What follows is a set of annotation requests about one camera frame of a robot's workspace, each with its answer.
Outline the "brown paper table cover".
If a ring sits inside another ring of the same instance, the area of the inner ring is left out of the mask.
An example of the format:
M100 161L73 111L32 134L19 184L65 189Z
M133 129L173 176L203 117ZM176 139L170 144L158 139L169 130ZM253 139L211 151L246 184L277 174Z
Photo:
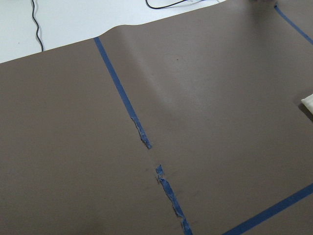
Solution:
M3 235L310 235L310 0L227 0L0 67Z

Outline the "cream long sleeve cat shirt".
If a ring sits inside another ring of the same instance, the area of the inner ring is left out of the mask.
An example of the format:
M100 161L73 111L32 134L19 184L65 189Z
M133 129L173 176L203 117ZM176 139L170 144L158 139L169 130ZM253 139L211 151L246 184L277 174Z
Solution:
M313 114L313 94L304 99L301 99L301 103L308 109L311 114Z

